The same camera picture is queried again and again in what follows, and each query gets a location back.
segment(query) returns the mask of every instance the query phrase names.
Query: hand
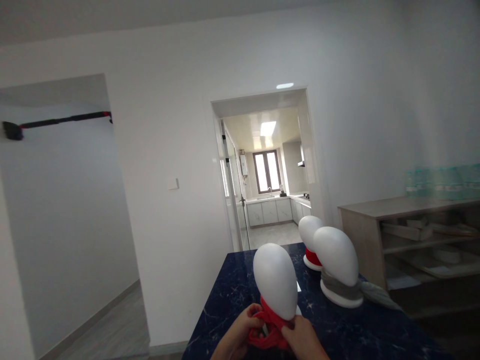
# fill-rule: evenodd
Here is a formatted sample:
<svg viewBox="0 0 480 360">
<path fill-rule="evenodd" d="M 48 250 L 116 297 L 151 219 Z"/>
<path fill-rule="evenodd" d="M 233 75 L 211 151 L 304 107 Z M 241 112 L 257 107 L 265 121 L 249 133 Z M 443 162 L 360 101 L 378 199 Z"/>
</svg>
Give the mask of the hand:
<svg viewBox="0 0 480 360">
<path fill-rule="evenodd" d="M 282 327 L 281 334 L 298 360 L 329 359 L 310 321 L 297 315 L 293 318 L 293 324 L 293 329 Z"/>
<path fill-rule="evenodd" d="M 243 359 L 248 350 L 247 336 L 250 329 L 260 329 L 264 325 L 263 320 L 252 317 L 261 311 L 263 308 L 257 303 L 253 303 L 243 310 L 221 338 L 211 360 Z"/>
</svg>

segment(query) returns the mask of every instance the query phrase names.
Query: water bottle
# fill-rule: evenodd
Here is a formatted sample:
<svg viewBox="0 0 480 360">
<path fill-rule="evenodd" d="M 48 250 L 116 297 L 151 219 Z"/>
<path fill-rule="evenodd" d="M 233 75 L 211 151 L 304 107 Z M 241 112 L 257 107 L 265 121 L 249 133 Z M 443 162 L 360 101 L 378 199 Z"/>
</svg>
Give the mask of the water bottle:
<svg viewBox="0 0 480 360">
<path fill-rule="evenodd" d="M 463 197 L 465 199 L 471 199 L 474 197 L 471 189 L 471 177 L 470 177 L 470 165 L 462 165 L 458 167 L 458 173 L 460 174 L 461 181 L 463 182 Z"/>
<path fill-rule="evenodd" d="M 480 198 L 480 163 L 470 166 L 470 196 Z"/>
<path fill-rule="evenodd" d="M 433 180 L 433 197 L 439 200 L 446 198 L 445 196 L 445 182 L 444 170 L 441 167 L 436 167 L 432 173 Z"/>
<path fill-rule="evenodd" d="M 426 196 L 433 197 L 434 196 L 434 180 L 432 178 L 432 172 L 430 171 L 430 169 L 425 169 L 423 171 L 423 174 L 425 176 Z"/>
<path fill-rule="evenodd" d="M 417 181 L 415 180 L 415 175 L 411 171 L 406 172 L 405 187 L 407 198 L 416 198 L 418 196 Z"/>
<path fill-rule="evenodd" d="M 415 170 L 415 180 L 416 180 L 416 194 L 419 197 L 427 196 L 427 179 L 426 173 L 424 170 L 418 169 Z"/>
<path fill-rule="evenodd" d="M 449 167 L 445 172 L 445 194 L 448 200 L 464 198 L 463 181 L 456 167 Z"/>
</svg>

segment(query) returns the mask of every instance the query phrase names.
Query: dark blue marble table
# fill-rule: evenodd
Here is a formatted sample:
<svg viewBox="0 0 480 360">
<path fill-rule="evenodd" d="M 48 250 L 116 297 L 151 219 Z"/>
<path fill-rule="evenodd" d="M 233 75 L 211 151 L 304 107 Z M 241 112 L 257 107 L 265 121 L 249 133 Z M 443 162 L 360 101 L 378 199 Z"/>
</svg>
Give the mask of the dark blue marble table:
<svg viewBox="0 0 480 360">
<path fill-rule="evenodd" d="M 298 306 L 309 319 L 330 359 L 453 359 L 400 311 L 365 300 L 357 309 L 333 304 L 320 289 L 321 275 L 303 262 L 305 245 L 283 246 L 293 261 L 301 292 Z M 237 316 L 260 302 L 253 273 L 255 250 L 229 253 L 183 354 L 183 360 L 210 359 Z M 250 347 L 246 359 L 294 359 L 276 348 Z"/>
</svg>

